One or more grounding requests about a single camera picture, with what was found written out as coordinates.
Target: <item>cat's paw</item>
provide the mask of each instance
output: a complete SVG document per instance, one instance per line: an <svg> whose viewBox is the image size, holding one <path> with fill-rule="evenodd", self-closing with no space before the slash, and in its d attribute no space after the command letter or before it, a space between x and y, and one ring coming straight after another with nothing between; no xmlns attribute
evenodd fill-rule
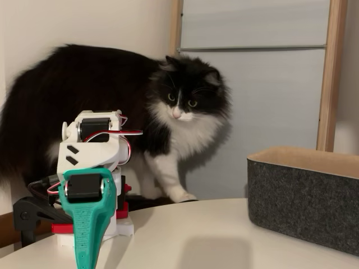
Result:
<svg viewBox="0 0 359 269"><path fill-rule="evenodd" d="M146 199L155 200L160 198L163 194L162 194L162 190L158 187L154 187L154 188L147 187L141 189L141 195Z"/></svg>
<svg viewBox="0 0 359 269"><path fill-rule="evenodd" d="M170 199L175 203L181 203L189 200L197 200L197 198L193 194L190 194L181 188L172 189L168 193L168 195Z"/></svg>

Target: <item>cable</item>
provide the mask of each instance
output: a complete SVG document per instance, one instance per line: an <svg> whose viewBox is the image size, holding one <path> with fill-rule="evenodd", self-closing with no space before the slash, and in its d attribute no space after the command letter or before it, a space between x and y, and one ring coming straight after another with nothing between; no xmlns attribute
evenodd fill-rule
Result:
<svg viewBox="0 0 359 269"><path fill-rule="evenodd" d="M27 189L28 189L35 197L38 197L38 198L40 198L40 199L43 199L43 200L46 200L46 201L49 202L49 197L46 196L46 195L44 195L44 194L42 194L42 193L40 193L40 192L38 192L38 191L36 191L36 190L33 188L33 186L38 185L38 184L41 184L41 185L51 184L51 183L53 183L56 179L57 179L57 181L58 181L57 175L51 175L51 176L46 177L46 178L44 178L44 179L42 179L42 180L38 180L38 181L31 182L29 185L27 185Z"/></svg>
<svg viewBox="0 0 359 269"><path fill-rule="evenodd" d="M130 158L131 158L132 149L131 149L131 144L130 144L130 142L127 140L127 138L121 137L121 136L120 136L120 138L127 143L127 147L128 147L128 155L127 155L127 156L128 156L128 157L127 157L127 160L126 160L126 161L124 161L123 163L118 163L117 165L124 165L124 164L127 164L127 163L129 162Z"/></svg>
<svg viewBox="0 0 359 269"><path fill-rule="evenodd" d="M38 198L41 198L41 199L43 199L43 200L49 200L46 195L43 195L42 193L36 191L36 190L33 188L33 186L34 186L34 185L37 185L37 184L43 184L43 181L42 181L42 180L38 180L38 181L31 182L29 185L27 185L27 189L28 189L32 194L34 194L35 196L37 196Z"/></svg>
<svg viewBox="0 0 359 269"><path fill-rule="evenodd" d="M50 188L47 189L47 194L48 195L57 195L58 191L52 191L52 189L54 189L55 187L58 187L60 185L61 182L58 182L54 185L52 185Z"/></svg>
<svg viewBox="0 0 359 269"><path fill-rule="evenodd" d="M99 136L103 133L108 133L112 135L119 135L119 136L139 136L143 135L143 131L141 130L119 130L119 131L112 131L112 130L102 130L92 133L91 135L87 136L87 138L84 139L84 142L89 142L96 136Z"/></svg>
<svg viewBox="0 0 359 269"><path fill-rule="evenodd" d="M119 117L120 117L121 119L124 119L124 120L125 120L124 122L121 123L121 126L124 126L125 123L127 122L128 118L127 118L125 115L122 115L122 114L119 114Z"/></svg>

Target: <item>table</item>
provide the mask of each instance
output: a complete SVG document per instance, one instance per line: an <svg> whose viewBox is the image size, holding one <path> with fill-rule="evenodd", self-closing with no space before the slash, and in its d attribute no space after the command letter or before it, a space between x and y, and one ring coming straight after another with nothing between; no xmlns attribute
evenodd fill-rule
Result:
<svg viewBox="0 0 359 269"><path fill-rule="evenodd" d="M246 199L130 212L135 236L103 243L96 269L357 269L359 257L255 226ZM72 269L56 235L0 259L0 268Z"/></svg>

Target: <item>cat's eye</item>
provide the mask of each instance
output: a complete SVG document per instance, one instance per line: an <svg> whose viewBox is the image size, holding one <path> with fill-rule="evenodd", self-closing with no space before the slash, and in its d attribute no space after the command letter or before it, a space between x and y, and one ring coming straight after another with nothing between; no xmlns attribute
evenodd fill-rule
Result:
<svg viewBox="0 0 359 269"><path fill-rule="evenodd" d="M198 102L197 101L194 101L194 100L190 100L188 101L188 105L192 108L194 108L195 106L197 106Z"/></svg>
<svg viewBox="0 0 359 269"><path fill-rule="evenodd" d="M176 98L173 96L173 94L168 94L168 99L170 101L174 101Z"/></svg>

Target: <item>green plastic part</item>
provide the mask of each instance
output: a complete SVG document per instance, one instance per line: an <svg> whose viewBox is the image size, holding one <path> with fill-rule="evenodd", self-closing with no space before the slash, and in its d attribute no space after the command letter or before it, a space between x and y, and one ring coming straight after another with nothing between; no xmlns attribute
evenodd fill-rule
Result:
<svg viewBox="0 0 359 269"><path fill-rule="evenodd" d="M98 202L69 203L65 197L65 182L74 174L101 174L104 192ZM116 208L116 185L106 168L69 170L59 187L62 208L73 220L77 269L95 269L104 233Z"/></svg>

